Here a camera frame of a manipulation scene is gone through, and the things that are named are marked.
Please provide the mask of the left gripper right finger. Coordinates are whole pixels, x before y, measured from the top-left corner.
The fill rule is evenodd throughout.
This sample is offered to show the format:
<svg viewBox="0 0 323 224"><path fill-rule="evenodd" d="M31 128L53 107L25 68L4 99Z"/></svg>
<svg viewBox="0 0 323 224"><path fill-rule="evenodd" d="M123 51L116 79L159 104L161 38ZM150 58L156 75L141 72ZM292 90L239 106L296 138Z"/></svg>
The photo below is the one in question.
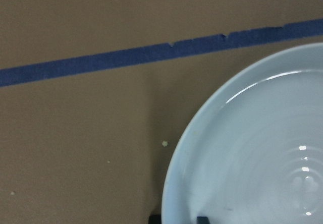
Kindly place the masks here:
<svg viewBox="0 0 323 224"><path fill-rule="evenodd" d="M210 224L210 221L207 216L198 216L196 219L197 224Z"/></svg>

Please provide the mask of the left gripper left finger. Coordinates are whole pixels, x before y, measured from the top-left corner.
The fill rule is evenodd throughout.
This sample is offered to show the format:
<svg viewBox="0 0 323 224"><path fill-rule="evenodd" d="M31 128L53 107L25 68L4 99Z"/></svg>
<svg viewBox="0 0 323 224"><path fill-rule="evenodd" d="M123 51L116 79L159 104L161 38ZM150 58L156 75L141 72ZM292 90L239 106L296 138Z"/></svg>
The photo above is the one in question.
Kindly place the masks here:
<svg viewBox="0 0 323 224"><path fill-rule="evenodd" d="M148 218L148 224L162 224L162 217L160 214L152 214Z"/></svg>

